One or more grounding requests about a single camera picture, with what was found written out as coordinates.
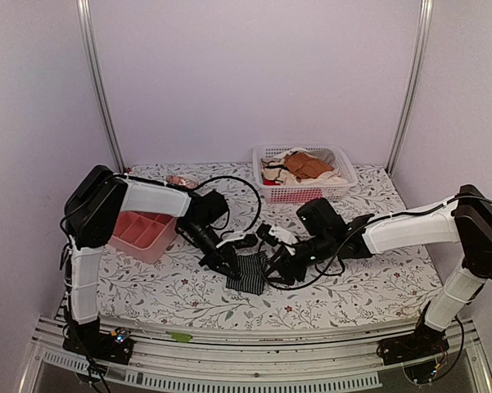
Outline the navy striped underwear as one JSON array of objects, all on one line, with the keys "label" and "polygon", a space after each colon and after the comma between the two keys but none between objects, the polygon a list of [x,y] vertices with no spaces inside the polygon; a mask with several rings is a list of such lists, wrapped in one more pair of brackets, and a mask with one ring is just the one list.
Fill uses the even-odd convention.
[{"label": "navy striped underwear", "polygon": [[237,257],[240,274],[238,279],[227,278],[225,287],[230,290],[245,292],[252,295],[261,295],[264,292],[262,268],[267,261],[264,251]]}]

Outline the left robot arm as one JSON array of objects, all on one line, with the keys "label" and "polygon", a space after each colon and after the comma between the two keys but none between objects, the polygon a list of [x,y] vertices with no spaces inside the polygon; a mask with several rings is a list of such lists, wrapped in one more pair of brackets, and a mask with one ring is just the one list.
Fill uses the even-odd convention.
[{"label": "left robot arm", "polygon": [[200,195],[188,188],[115,174],[104,165],[95,166],[65,204],[61,219],[67,243],[62,254],[68,311],[73,322],[74,343],[87,355],[105,349],[105,337],[87,323],[96,321],[99,265],[120,213],[134,211],[168,215],[177,220],[177,231],[198,248],[200,264],[226,277],[237,279],[240,269],[233,245],[211,227],[228,212],[228,204],[216,191]]}]

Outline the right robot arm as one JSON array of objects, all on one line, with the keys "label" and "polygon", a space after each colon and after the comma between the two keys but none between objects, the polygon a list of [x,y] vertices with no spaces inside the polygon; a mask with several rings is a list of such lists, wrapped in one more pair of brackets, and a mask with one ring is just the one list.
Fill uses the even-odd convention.
[{"label": "right robot arm", "polygon": [[437,346],[438,332],[443,332],[492,279],[492,200],[471,184],[428,206],[361,215],[349,223],[323,198],[301,206],[298,216],[310,235],[306,240],[275,225],[261,224],[256,231],[263,242],[276,249],[264,273],[279,273],[272,285],[281,291],[305,288],[307,268],[323,261],[367,259],[418,245],[461,245],[462,262],[423,310],[420,328],[408,337],[407,350],[415,357],[423,357]]}]

